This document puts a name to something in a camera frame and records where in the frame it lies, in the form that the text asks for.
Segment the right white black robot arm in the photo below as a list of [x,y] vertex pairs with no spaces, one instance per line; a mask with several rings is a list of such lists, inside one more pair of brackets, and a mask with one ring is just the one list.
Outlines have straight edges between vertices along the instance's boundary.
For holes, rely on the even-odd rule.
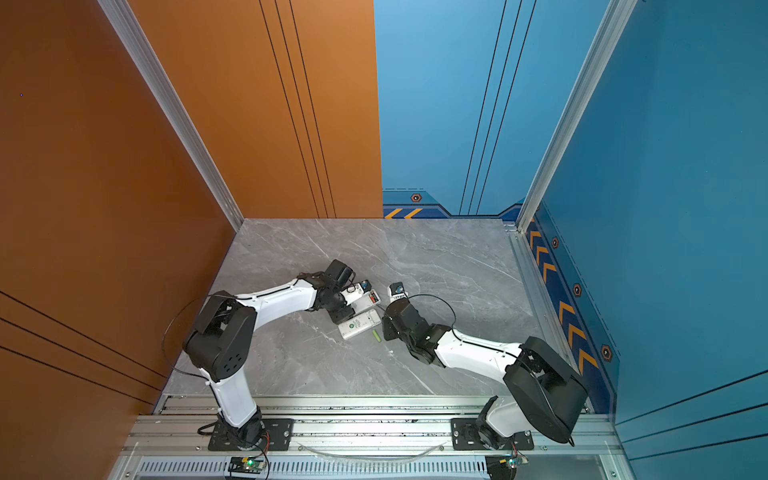
[[386,340],[402,341],[422,363],[469,371],[506,386],[509,394],[491,397],[470,428],[484,447],[505,449],[515,435],[528,431],[574,444],[573,431],[588,400],[586,382],[543,339],[499,343],[472,337],[427,322],[408,298],[386,307],[382,326]]

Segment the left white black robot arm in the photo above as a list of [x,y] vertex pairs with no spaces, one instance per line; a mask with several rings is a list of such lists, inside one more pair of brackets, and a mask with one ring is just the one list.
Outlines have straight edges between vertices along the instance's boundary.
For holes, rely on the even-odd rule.
[[323,271],[301,273],[273,288],[209,296],[183,343],[183,351],[205,379],[217,402],[215,426],[240,450],[263,445],[266,427],[243,371],[254,332],[299,311],[326,311],[331,320],[351,319],[354,303],[370,293],[367,280],[356,279],[345,263],[334,260]]

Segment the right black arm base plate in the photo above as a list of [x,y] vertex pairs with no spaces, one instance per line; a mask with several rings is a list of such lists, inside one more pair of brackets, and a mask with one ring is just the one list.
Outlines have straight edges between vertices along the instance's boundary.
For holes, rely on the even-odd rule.
[[532,451],[535,448],[530,431],[500,437],[492,430],[483,433],[472,418],[453,418],[450,421],[453,449],[456,451]]

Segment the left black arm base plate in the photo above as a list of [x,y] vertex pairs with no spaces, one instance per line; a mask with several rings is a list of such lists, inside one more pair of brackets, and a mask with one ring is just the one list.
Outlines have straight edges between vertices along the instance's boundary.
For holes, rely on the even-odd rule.
[[290,418],[251,420],[235,428],[219,418],[213,426],[207,449],[214,452],[284,452],[288,451],[294,421]]

